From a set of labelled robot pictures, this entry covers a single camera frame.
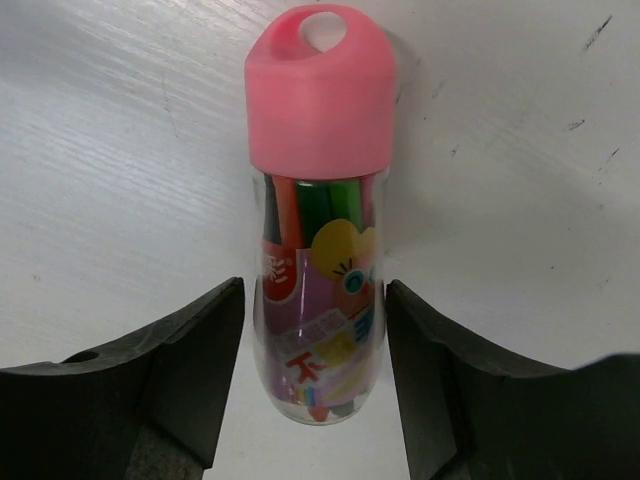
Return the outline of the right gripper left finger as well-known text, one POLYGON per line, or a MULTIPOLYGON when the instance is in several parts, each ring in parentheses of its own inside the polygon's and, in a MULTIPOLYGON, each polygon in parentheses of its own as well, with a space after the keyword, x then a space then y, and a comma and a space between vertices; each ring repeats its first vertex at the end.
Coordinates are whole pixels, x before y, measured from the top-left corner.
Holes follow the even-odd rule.
POLYGON ((242 279, 59 362, 1 372, 5 479, 199 479, 245 318, 242 279))

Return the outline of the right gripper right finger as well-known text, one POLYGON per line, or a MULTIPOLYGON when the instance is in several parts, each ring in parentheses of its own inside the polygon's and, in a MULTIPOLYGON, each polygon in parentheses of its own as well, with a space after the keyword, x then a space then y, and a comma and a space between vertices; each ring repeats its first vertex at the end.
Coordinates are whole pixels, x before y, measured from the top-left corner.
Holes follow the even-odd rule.
POLYGON ((577 369, 511 352, 386 290, 388 340, 414 479, 635 479, 639 358, 577 369))

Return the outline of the pink capped crayon bottle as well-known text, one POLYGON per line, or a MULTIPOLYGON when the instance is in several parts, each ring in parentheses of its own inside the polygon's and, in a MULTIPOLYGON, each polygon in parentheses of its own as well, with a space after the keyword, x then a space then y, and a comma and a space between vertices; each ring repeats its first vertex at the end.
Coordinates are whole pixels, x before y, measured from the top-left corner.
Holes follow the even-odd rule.
POLYGON ((394 53, 366 14, 314 3, 268 25, 244 80, 260 215, 256 366, 284 416, 338 423, 373 389, 386 332, 382 203, 394 53))

